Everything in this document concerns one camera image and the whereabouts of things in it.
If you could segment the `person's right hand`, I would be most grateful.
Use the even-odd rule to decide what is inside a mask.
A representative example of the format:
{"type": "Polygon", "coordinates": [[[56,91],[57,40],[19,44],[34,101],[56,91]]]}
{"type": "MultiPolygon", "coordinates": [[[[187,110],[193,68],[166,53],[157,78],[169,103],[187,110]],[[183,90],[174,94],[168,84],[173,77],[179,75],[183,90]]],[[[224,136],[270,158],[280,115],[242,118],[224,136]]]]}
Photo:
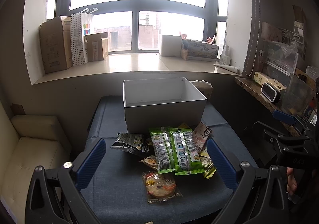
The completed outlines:
{"type": "Polygon", "coordinates": [[[291,167],[287,168],[287,191],[290,196],[292,196],[297,188],[297,182],[294,176],[294,169],[291,167]]]}

